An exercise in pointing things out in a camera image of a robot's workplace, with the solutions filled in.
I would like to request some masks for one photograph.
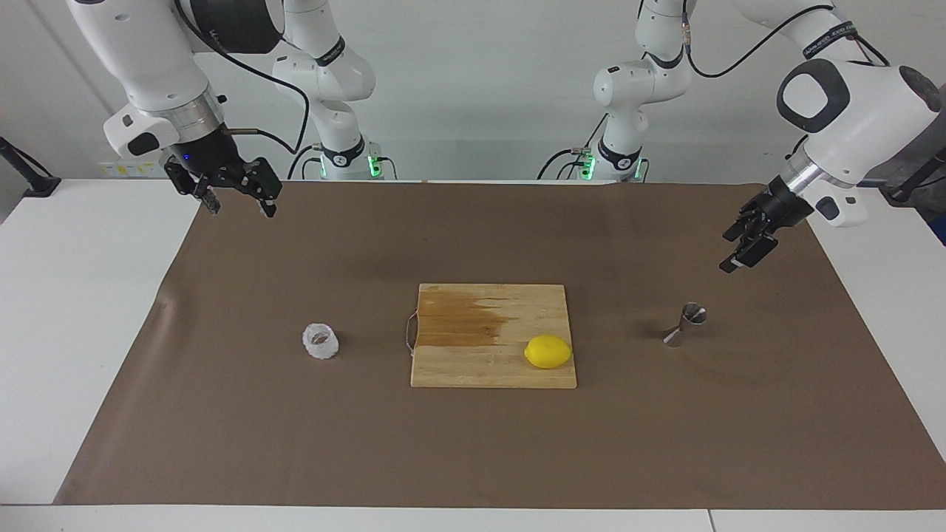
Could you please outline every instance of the bamboo cutting board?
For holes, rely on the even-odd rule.
[[[526,360],[523,350],[540,334],[571,345],[564,286],[422,284],[411,386],[577,387],[573,358],[555,369]]]

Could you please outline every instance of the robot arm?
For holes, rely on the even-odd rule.
[[[816,210],[835,226],[863,222],[867,212],[854,187],[929,126],[941,108],[936,86],[916,70],[873,64],[854,40],[856,27],[833,4],[732,2],[744,17],[779,28],[803,50],[807,61],[782,83],[778,109],[808,139],[726,231],[726,239],[739,241],[720,265],[728,273],[757,264],[778,245],[773,234],[779,228],[797,225]],[[637,29],[643,60],[598,74],[595,97],[609,119],[593,153],[595,178],[628,180],[648,125],[640,106],[677,98],[689,87],[692,68],[685,55],[694,5],[644,0]]]
[[[105,123],[113,149],[123,157],[167,150],[171,157],[165,169],[174,186],[212,212],[219,210],[214,187],[229,187],[255,198],[271,217],[282,185],[266,159],[248,163],[240,157],[218,97],[194,63],[194,53],[210,46],[265,54],[285,39],[299,49],[300,54],[280,58],[274,74],[309,96],[311,117],[331,162],[329,176],[380,174],[370,157],[379,154],[377,147],[363,138],[343,103],[371,96],[375,74],[346,48],[326,0],[65,2],[129,99]]]
[[[213,188],[234,188],[255,198],[263,212],[273,216],[282,185],[266,159],[244,161],[226,134],[218,99],[194,63],[191,42],[172,0],[66,2],[86,40],[129,99],[105,123],[113,149],[124,157],[168,150],[173,155],[166,164],[168,177],[181,194],[199,198],[216,213],[219,202]],[[194,0],[189,14],[221,45],[251,44],[256,51],[272,50],[279,40],[270,16],[273,2],[228,3],[247,4],[246,13],[256,16],[253,32],[234,31],[226,20],[201,18],[201,9],[213,11],[209,0]]]
[[[695,7],[691,0],[687,11]],[[644,0],[637,28],[644,57],[598,73],[594,95],[608,119],[592,153],[595,169],[588,179],[627,181],[635,173],[649,125],[640,107],[678,98],[690,88],[692,70],[683,56],[682,23],[683,0]]]
[[[361,133],[354,111],[345,103],[372,95],[374,70],[348,47],[328,0],[285,0],[285,10],[286,42],[301,53],[279,58],[272,74],[306,92],[321,138],[325,177],[378,177],[379,149]],[[278,88],[294,96],[286,87]]]
[[[817,5],[805,0],[733,2],[746,18],[767,27]],[[812,11],[782,31],[808,61],[782,82],[779,113],[809,136],[724,234],[738,246],[720,264],[723,271],[755,266],[779,244],[777,230],[795,226],[815,211],[838,227],[864,222],[867,212],[857,184],[916,138],[941,110],[939,90],[920,72],[865,62],[851,39],[856,31],[837,9]]]

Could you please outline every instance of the table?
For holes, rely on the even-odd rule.
[[[865,195],[871,221],[815,233],[946,455],[946,248],[911,210]],[[739,532],[946,529],[941,512],[532,511],[214,506],[54,507],[99,404],[197,210],[165,181],[75,180],[0,226],[0,528]]]

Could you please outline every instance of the lemon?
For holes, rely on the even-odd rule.
[[[557,336],[543,334],[529,341],[525,355],[535,367],[553,369],[569,361],[571,346]]]

